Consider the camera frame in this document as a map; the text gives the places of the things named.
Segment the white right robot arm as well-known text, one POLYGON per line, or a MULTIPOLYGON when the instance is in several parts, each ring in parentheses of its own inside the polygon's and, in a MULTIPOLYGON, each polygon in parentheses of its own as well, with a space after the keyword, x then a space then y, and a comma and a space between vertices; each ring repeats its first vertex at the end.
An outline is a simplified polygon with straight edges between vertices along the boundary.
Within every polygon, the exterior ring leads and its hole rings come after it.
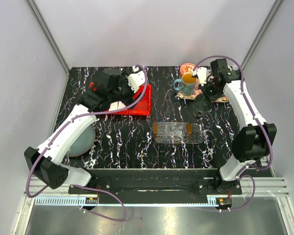
POLYGON ((198 77, 199 88, 208 104, 223 95, 228 98, 240 127, 231 144, 231 157, 213 179, 215 192, 224 194, 239 181, 246 169, 270 168, 277 128, 258 112, 247 90, 241 66, 237 66, 237 70, 230 69, 228 56, 216 55, 211 58, 210 70, 196 65, 193 75, 198 77))

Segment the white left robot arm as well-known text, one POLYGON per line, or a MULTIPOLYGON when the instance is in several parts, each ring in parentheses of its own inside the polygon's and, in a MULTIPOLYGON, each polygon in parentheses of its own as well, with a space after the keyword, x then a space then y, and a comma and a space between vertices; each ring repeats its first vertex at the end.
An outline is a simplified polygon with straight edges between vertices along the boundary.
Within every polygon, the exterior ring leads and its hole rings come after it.
POLYGON ((79 185, 85 193, 92 193, 96 189, 96 181, 89 171, 62 163, 71 146, 81 134, 96 122, 99 115, 113 114, 111 104, 121 102, 124 109, 135 106, 143 97, 141 94, 134 98, 141 86, 146 87, 148 78, 144 68, 133 66, 131 71, 121 72, 115 69, 105 69, 102 78, 106 84, 94 82, 84 92, 74 105, 69 116, 38 147, 28 147, 25 160, 30 170, 26 187, 29 188, 32 176, 41 180, 45 187, 57 189, 63 184, 79 185))

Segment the dark grey mug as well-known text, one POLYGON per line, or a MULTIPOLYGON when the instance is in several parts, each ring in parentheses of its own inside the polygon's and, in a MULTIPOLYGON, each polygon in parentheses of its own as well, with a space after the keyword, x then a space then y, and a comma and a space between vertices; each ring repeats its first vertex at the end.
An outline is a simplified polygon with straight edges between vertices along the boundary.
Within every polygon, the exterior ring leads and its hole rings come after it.
POLYGON ((213 102, 204 94, 199 94, 194 99, 194 111, 198 118, 205 116, 213 106, 213 102))

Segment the white toothpaste tube red cap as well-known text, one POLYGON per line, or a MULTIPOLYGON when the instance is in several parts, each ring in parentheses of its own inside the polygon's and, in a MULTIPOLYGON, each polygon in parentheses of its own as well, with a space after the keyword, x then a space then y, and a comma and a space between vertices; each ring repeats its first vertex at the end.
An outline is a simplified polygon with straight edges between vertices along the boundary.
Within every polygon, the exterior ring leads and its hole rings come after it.
POLYGON ((125 108, 126 105, 124 105, 121 101, 118 102, 118 109, 125 108))

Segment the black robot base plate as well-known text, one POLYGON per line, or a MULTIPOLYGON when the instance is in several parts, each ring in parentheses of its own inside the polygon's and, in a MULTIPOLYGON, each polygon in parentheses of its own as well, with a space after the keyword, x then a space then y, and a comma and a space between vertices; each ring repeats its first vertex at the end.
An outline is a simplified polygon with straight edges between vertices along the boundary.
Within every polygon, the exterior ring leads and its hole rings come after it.
POLYGON ((180 178, 180 177, 127 177, 108 178, 98 177, 91 180, 86 187, 109 191, 113 194, 134 191, 178 191, 189 192, 199 195, 241 195, 241 185, 237 182, 231 184, 231 188, 215 189, 211 178, 180 178))

